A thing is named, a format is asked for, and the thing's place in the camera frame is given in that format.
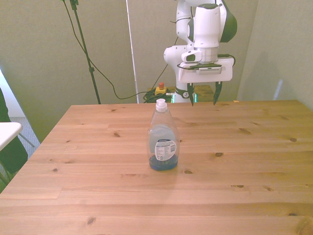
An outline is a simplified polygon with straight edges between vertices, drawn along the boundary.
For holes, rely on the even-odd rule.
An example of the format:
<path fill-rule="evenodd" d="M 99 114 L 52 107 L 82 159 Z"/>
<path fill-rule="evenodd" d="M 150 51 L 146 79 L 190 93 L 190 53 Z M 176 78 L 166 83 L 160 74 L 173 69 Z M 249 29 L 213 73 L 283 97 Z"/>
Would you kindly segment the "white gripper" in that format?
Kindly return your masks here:
<path fill-rule="evenodd" d="M 217 62 L 206 65 L 198 62 L 182 62 L 177 67 L 178 81 L 187 83 L 192 106 L 194 106 L 194 83 L 216 82 L 213 96 L 213 105 L 215 105 L 222 90 L 222 82 L 230 81 L 233 77 L 233 58 L 218 59 Z"/>

